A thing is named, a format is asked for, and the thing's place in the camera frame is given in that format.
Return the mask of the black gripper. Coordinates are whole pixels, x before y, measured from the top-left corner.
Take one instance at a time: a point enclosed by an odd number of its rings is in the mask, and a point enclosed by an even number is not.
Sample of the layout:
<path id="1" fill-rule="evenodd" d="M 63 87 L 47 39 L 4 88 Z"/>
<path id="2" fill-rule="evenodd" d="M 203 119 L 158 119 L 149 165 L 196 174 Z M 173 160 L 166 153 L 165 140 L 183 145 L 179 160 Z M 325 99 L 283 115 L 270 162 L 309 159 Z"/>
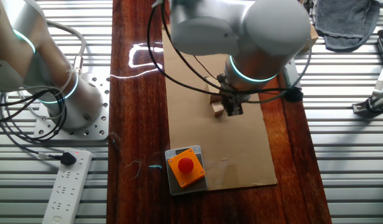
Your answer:
<path id="1" fill-rule="evenodd" d="M 222 94 L 221 102 L 228 116 L 232 116 L 232 115 L 237 116 L 237 115 L 243 114 L 242 104 L 237 99 L 236 95 L 229 92 L 225 92 L 225 91 L 222 91 L 221 94 Z"/>

